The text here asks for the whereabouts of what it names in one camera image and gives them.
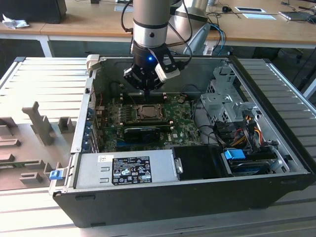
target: white sticker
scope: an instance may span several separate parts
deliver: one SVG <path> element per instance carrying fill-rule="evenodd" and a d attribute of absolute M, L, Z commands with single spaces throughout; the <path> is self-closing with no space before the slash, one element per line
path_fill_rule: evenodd
<path fill-rule="evenodd" d="M 3 166 L 0 166 L 0 169 L 12 169 L 14 168 L 13 165 L 3 165 Z"/>
<path fill-rule="evenodd" d="M 112 162 L 114 155 L 98 156 L 98 162 Z"/>

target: motherboard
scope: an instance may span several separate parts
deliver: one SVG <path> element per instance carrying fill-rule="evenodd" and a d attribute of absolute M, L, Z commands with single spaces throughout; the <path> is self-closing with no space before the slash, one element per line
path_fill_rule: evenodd
<path fill-rule="evenodd" d="M 171 149 L 201 145 L 192 120 L 192 101 L 185 95 L 162 95 L 151 101 L 125 95 L 99 111 L 101 152 Z"/>

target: red wire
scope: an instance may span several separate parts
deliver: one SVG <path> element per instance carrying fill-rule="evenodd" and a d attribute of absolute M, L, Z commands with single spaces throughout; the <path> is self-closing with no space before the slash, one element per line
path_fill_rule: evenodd
<path fill-rule="evenodd" d="M 234 134 L 234 136 L 235 136 L 234 141 L 236 140 L 236 134 L 237 134 L 239 131 L 242 131 L 242 129 L 240 128 L 240 129 L 238 129 L 238 130 L 235 132 L 235 134 Z"/>

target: blue wire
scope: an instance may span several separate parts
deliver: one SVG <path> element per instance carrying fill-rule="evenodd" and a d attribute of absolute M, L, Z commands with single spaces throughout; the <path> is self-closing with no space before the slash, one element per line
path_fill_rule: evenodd
<path fill-rule="evenodd" d="M 222 46 L 221 46 L 221 49 L 219 50 L 218 54 L 217 55 L 220 55 L 221 54 L 221 51 L 224 47 L 224 36 L 223 36 L 223 32 L 222 30 L 220 30 L 217 26 L 215 26 L 214 24 L 211 24 L 211 26 L 213 26 L 215 29 L 217 29 L 217 31 L 221 34 L 221 38 L 222 38 Z"/>

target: white paper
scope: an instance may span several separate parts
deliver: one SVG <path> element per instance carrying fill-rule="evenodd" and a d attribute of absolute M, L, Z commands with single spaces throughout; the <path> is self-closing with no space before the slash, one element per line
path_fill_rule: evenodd
<path fill-rule="evenodd" d="M 3 16 L 3 21 L 2 23 L 7 26 L 8 28 L 11 29 L 16 29 L 16 28 L 22 28 L 22 27 L 28 27 L 30 25 L 28 25 L 28 23 L 26 23 L 25 20 L 13 20 L 10 18 L 7 18 L 5 15 Z"/>
<path fill-rule="evenodd" d="M 264 14 L 250 14 L 250 13 L 243 13 L 243 15 L 248 19 L 262 19 L 262 20 L 276 20 L 271 15 L 264 15 Z"/>

